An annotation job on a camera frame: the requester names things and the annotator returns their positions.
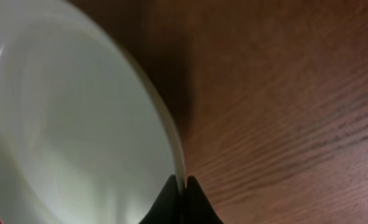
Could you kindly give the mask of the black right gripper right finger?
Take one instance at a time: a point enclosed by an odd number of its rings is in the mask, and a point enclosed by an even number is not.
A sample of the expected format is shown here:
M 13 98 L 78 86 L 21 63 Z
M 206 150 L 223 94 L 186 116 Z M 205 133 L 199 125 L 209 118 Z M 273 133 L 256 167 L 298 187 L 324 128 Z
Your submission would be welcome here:
M 194 176 L 187 178 L 183 214 L 185 224 L 223 224 Z

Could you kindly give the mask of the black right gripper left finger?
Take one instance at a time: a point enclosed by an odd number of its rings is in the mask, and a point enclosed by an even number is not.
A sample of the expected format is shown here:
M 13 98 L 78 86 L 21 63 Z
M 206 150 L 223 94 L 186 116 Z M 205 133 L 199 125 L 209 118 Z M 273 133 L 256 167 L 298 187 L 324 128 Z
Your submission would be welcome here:
M 175 175 L 171 175 L 149 212 L 139 224 L 177 224 L 181 214 L 180 195 Z

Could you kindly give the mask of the white cream plate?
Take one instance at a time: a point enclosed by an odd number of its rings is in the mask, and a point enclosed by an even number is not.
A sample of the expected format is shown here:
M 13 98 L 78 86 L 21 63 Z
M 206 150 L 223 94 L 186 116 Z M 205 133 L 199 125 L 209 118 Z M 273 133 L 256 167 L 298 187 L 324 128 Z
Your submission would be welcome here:
M 0 1 L 0 221 L 139 223 L 184 159 L 143 69 L 67 1 Z

